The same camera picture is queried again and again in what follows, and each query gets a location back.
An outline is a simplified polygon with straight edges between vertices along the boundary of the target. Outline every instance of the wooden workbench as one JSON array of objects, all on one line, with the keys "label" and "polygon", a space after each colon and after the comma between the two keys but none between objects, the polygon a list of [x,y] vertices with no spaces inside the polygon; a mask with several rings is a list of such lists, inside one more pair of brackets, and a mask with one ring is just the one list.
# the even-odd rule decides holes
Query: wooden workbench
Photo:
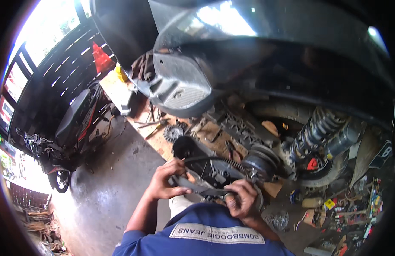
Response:
[{"label": "wooden workbench", "polygon": [[[114,97],[118,95],[119,91],[122,90],[128,90],[128,88],[131,87],[129,82],[123,83],[119,80],[118,75],[111,71],[102,81],[101,81],[101,86],[107,88],[106,93],[110,91],[115,91]],[[139,106],[139,110],[137,115],[134,118],[126,117],[126,120],[138,131],[138,133],[143,137],[147,138],[146,141],[149,143],[150,146],[152,146],[162,157],[164,160],[168,161],[171,158],[173,158],[173,153],[172,153],[172,146],[173,144],[166,141],[165,138],[163,137],[163,130],[164,127],[161,129],[155,131],[152,135],[150,135],[154,129],[156,128],[156,125],[150,125],[144,128],[139,128],[139,126],[142,126],[143,124],[138,124],[135,123],[135,121],[139,122],[152,122],[152,116],[149,116],[149,120],[147,120],[148,114],[150,112],[150,106],[149,106],[149,101],[145,101],[142,103],[141,106]],[[155,120],[156,117],[158,116],[158,110],[157,108],[154,108],[154,117]],[[163,117],[164,119],[168,119],[168,122],[170,125],[176,124],[176,117],[172,115],[165,115]],[[185,122],[188,125],[188,119],[179,119],[181,122]],[[225,141],[232,141],[234,144],[235,148],[237,151],[240,152],[240,154],[244,157],[247,155],[247,150],[241,146],[239,143],[237,143],[231,136],[229,136],[227,133],[222,132],[218,138],[211,143],[210,140],[216,136],[216,133],[218,132],[219,127],[216,124],[213,124],[211,122],[207,122],[201,129],[199,129],[194,137],[200,140],[205,146],[207,146],[210,150],[215,151],[217,156],[222,156],[225,158],[229,157],[228,150],[226,148]],[[278,192],[280,191],[282,187],[283,182],[280,181],[278,183],[264,183],[264,189],[272,196],[276,197]]]}]

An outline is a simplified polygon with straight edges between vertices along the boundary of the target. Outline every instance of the screwdriver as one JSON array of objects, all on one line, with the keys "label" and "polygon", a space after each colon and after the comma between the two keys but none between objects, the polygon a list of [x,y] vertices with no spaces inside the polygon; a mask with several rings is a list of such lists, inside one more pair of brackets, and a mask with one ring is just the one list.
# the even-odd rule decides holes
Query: screwdriver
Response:
[{"label": "screwdriver", "polygon": [[149,133],[148,136],[146,136],[145,140],[149,139],[156,131],[160,130],[161,128],[165,127],[166,125],[168,125],[168,120],[167,119],[163,120],[163,122],[160,122],[156,126],[156,128],[151,133]]}]

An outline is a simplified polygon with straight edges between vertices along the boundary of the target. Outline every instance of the window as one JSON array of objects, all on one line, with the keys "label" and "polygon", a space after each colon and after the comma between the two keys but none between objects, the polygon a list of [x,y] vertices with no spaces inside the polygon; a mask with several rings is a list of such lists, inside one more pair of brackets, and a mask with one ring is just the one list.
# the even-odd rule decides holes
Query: window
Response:
[{"label": "window", "polygon": [[11,118],[13,117],[14,108],[8,103],[8,101],[1,95],[0,99],[0,126],[4,130],[8,131]]},{"label": "window", "polygon": [[18,64],[14,63],[14,66],[8,75],[7,81],[5,81],[5,89],[11,95],[11,97],[13,97],[16,102],[18,102],[21,92],[27,82],[28,79],[24,76]]},{"label": "window", "polygon": [[92,16],[91,8],[89,7],[89,0],[81,0],[83,11],[87,18]]},{"label": "window", "polygon": [[79,24],[74,0],[41,0],[22,27],[10,61],[26,41],[26,50],[39,66],[54,46]]}]

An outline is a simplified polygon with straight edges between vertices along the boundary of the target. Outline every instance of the motorcycle seat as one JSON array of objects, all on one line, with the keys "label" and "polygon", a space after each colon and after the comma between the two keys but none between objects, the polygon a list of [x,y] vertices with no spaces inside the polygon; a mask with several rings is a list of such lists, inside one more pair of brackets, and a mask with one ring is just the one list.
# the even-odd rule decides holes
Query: motorcycle seat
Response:
[{"label": "motorcycle seat", "polygon": [[70,136],[70,132],[74,123],[77,121],[79,114],[85,102],[88,100],[90,94],[89,89],[83,90],[69,106],[66,114],[61,120],[57,131],[55,132],[55,141],[58,146],[64,146]]}]

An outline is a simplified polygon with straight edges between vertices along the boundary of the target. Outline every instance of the spring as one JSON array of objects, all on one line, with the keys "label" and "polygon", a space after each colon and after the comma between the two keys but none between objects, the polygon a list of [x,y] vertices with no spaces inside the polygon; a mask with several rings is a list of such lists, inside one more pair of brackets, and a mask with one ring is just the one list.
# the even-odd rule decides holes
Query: spring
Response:
[{"label": "spring", "polygon": [[348,117],[317,107],[290,146],[290,158],[301,161],[316,152],[343,127]]}]

